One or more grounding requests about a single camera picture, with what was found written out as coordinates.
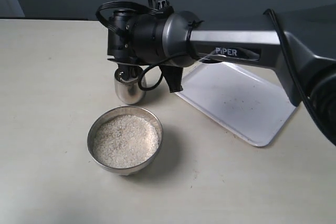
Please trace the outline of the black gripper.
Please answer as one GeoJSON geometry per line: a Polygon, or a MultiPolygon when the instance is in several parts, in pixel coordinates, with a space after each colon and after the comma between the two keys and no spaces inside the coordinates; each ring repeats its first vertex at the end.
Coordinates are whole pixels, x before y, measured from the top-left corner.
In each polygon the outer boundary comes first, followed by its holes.
{"type": "Polygon", "coordinates": [[[118,82],[143,82],[145,75],[151,69],[161,66],[161,73],[169,87],[170,93],[176,93],[183,90],[182,75],[183,68],[174,66],[165,66],[168,59],[159,60],[149,63],[140,58],[108,58],[108,61],[118,65],[114,74],[118,82]]]}

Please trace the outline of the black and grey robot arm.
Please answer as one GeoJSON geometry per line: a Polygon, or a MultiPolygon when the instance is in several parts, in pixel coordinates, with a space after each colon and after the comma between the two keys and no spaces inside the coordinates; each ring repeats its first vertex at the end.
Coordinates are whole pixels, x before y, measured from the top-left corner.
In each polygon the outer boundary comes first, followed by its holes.
{"type": "Polygon", "coordinates": [[[159,17],[118,10],[110,22],[125,38],[108,36],[107,54],[120,66],[159,66],[171,92],[183,68],[198,60],[271,69],[290,102],[303,103],[323,135],[335,142],[335,5],[224,22],[192,12],[159,17]]]}

